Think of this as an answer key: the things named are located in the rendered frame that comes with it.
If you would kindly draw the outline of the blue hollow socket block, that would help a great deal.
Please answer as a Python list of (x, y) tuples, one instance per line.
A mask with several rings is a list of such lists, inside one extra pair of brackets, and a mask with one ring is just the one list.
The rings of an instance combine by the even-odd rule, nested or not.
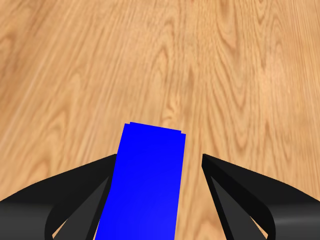
[(186, 135), (124, 125), (95, 240), (175, 240)]

